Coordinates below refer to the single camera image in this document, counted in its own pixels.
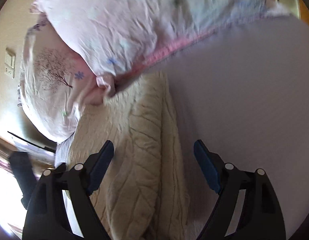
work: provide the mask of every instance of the tree print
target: tree print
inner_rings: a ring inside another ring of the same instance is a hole
[[[61,84],[73,88],[65,79],[72,74],[72,61],[56,49],[45,48],[37,55],[34,65],[39,71],[39,80],[42,81],[44,90],[52,90],[55,93]]]

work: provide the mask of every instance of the bed sheet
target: bed sheet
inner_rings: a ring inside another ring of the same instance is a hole
[[[186,164],[186,239],[217,200],[193,156],[197,139],[239,169],[267,172],[289,238],[309,213],[309,27],[293,16],[234,26],[149,72],[158,70],[168,75]]]

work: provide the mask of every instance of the floral pillow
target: floral pillow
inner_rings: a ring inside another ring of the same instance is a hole
[[[74,133],[84,106],[100,105],[107,91],[40,14],[27,32],[20,70],[22,107],[37,129],[63,142]]]

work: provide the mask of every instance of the wall switch plate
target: wall switch plate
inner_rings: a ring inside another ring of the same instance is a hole
[[[12,79],[14,79],[15,63],[16,63],[16,55],[14,55],[11,51],[6,49],[4,58],[5,74]]]
[[[5,67],[5,72],[4,72],[4,73],[5,73],[8,77],[14,79],[14,68],[8,66],[7,64],[4,64],[4,67]]]

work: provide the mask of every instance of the blue gripper pad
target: blue gripper pad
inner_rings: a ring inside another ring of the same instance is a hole
[[[203,142],[198,140],[194,144],[194,154],[209,187],[219,194],[221,192],[220,175],[217,167],[208,157],[209,154],[213,153],[210,153]]]
[[[100,187],[102,179],[109,167],[113,156],[113,143],[111,141],[106,141],[99,153],[92,154],[87,159],[86,163],[91,163],[92,161],[95,162],[93,168],[89,171],[90,183],[87,188],[87,193],[89,196]]]

